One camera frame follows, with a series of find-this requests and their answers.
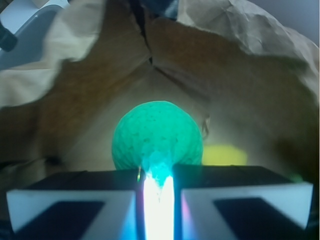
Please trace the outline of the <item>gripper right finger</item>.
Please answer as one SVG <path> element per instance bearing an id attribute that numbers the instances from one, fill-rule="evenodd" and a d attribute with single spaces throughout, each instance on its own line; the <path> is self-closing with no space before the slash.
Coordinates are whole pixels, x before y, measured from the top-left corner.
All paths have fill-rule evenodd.
<path id="1" fill-rule="evenodd" d="M 311 240 L 313 185 L 261 166 L 176 165 L 177 240 Z"/>

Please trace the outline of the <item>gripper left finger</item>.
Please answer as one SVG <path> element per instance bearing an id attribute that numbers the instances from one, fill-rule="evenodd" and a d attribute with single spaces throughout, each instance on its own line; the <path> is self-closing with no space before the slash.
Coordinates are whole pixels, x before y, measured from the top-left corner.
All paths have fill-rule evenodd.
<path id="1" fill-rule="evenodd" d="M 143 240 L 138 171 L 49 176 L 6 194 L 15 240 Z"/>

